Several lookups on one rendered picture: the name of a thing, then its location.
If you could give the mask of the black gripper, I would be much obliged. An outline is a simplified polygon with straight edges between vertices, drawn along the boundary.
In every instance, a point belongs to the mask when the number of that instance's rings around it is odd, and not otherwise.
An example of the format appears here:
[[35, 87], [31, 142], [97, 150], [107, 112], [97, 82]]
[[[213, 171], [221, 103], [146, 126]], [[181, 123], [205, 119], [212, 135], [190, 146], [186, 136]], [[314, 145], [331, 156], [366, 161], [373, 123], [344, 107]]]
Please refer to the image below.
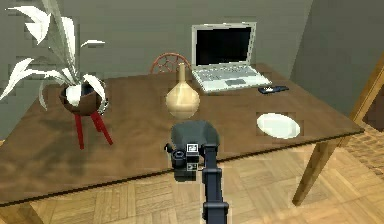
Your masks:
[[198, 163], [190, 161], [191, 157], [187, 156], [185, 149], [173, 149], [167, 143], [164, 150], [169, 154], [172, 163], [174, 179], [178, 182], [195, 181]]

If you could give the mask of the dark grey bowl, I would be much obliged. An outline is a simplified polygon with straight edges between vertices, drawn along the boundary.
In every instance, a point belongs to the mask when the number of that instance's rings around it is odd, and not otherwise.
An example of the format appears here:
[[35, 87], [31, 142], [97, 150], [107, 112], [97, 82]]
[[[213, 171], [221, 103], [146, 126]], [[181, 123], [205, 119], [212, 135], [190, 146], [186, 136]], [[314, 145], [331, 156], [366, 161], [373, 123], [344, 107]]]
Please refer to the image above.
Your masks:
[[219, 145], [217, 130], [205, 120], [191, 120], [175, 124], [171, 129], [171, 140], [177, 149], [186, 149], [188, 144], [197, 144], [202, 150], [205, 145]]

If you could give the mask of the brown wooden table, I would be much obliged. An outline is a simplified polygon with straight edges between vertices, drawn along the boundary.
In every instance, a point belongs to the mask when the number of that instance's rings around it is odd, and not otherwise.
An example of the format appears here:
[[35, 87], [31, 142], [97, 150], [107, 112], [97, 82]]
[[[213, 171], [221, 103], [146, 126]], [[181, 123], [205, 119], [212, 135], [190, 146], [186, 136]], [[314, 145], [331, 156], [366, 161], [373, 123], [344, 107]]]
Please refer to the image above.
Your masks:
[[[249, 88], [200, 97], [194, 117], [218, 131], [220, 160], [306, 144], [327, 152], [338, 139], [362, 133], [359, 125], [270, 66], [259, 63], [256, 69], [289, 90], [262, 95]], [[176, 120], [167, 111], [165, 96], [175, 83], [174, 74], [107, 80], [110, 106], [103, 121], [113, 142], [85, 119], [83, 147], [73, 115], [58, 98], [60, 86], [49, 86], [48, 106], [33, 103], [0, 146], [0, 218], [6, 224], [43, 224], [31, 206], [35, 200], [168, 170], [163, 147]], [[265, 134], [257, 119], [266, 113], [292, 118], [300, 134], [291, 139]]]

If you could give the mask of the tan round vase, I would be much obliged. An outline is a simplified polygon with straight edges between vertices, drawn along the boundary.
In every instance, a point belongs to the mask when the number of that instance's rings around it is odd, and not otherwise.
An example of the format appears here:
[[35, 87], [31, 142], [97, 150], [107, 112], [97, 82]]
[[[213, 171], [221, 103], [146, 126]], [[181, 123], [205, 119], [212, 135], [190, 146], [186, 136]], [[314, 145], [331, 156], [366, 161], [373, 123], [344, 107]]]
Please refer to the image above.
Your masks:
[[199, 94], [187, 83], [185, 64], [179, 64], [178, 83], [166, 95], [169, 113], [177, 119], [188, 119], [198, 110]]

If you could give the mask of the white plate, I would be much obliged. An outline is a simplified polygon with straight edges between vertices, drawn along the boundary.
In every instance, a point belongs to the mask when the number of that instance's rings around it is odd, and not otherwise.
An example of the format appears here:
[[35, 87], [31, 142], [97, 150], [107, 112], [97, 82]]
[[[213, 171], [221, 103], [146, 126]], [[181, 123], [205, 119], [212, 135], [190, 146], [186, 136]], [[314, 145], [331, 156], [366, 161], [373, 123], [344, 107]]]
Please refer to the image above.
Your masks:
[[257, 126], [265, 134], [279, 139], [295, 138], [301, 132], [301, 128], [295, 120], [277, 113], [262, 114], [257, 119]]

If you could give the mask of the white-leaved house plant, brown pot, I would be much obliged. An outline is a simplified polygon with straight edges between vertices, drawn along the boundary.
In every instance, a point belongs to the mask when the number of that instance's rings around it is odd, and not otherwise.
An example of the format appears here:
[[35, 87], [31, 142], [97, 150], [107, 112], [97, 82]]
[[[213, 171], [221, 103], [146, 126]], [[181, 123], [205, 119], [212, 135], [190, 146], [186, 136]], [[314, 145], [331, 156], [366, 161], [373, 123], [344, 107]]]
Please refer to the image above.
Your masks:
[[95, 129], [101, 132], [108, 143], [113, 140], [102, 120], [109, 105], [106, 84], [98, 77], [79, 71], [77, 59], [80, 50], [89, 45], [103, 45], [102, 40], [89, 39], [83, 43], [76, 40], [75, 23], [60, 13], [56, 0], [42, 0], [43, 9], [36, 6], [15, 6], [13, 9], [29, 18], [25, 27], [38, 44], [48, 42], [48, 48], [59, 59], [62, 66], [48, 71], [32, 69], [31, 58], [25, 58], [14, 66], [9, 81], [0, 94], [0, 100], [8, 96], [23, 79], [40, 75], [44, 81], [50, 79], [63, 87], [59, 99], [64, 108], [74, 115], [78, 143], [84, 146], [82, 119], [92, 119]]

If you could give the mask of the black remote control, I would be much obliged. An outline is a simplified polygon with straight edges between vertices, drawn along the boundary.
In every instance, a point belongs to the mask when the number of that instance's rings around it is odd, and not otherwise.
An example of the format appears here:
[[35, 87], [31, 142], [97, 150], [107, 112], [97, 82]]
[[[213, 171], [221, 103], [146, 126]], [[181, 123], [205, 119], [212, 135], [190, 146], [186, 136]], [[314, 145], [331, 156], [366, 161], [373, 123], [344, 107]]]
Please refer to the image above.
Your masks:
[[287, 86], [270, 86], [270, 87], [258, 88], [258, 91], [261, 94], [272, 94], [272, 93], [277, 93], [277, 92], [282, 92], [287, 90], [289, 90]]

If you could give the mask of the silver open laptop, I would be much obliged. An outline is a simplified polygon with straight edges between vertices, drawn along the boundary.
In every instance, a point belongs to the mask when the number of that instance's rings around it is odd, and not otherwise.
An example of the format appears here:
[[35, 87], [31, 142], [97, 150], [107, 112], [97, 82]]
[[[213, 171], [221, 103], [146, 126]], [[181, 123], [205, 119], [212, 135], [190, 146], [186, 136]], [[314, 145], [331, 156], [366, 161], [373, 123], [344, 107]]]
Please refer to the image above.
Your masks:
[[256, 22], [192, 26], [192, 75], [205, 93], [268, 86], [251, 67]]

